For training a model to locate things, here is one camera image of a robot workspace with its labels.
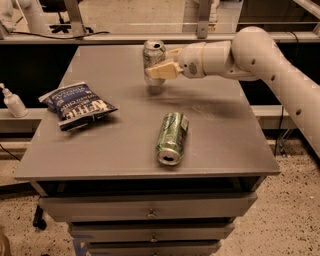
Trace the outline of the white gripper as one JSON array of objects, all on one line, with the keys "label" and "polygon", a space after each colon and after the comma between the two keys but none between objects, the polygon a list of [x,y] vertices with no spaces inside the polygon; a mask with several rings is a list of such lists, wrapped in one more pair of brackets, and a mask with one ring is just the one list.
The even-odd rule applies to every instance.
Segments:
[{"label": "white gripper", "polygon": [[180,73],[185,77],[203,78],[203,48],[204,42],[189,44],[186,47],[175,48],[166,52],[169,60],[160,62],[146,69],[146,74],[152,79],[175,79]]}]

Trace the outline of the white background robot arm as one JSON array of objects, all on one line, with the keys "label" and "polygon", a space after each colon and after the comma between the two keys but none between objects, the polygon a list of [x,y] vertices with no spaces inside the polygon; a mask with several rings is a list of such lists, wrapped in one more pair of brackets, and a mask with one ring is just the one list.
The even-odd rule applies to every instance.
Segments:
[{"label": "white background robot arm", "polygon": [[15,29],[14,9],[20,11],[31,33],[46,34],[49,32],[39,0],[0,0],[0,22],[9,32]]}]

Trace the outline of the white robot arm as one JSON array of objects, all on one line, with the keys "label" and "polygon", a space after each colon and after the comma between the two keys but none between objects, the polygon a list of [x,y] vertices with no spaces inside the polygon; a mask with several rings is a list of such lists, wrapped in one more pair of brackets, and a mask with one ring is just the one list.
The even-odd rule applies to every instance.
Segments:
[{"label": "white robot arm", "polygon": [[246,27],[231,41],[199,42],[171,50],[145,69],[152,79],[219,75],[262,80],[320,156],[320,86],[291,64],[263,29]]}]

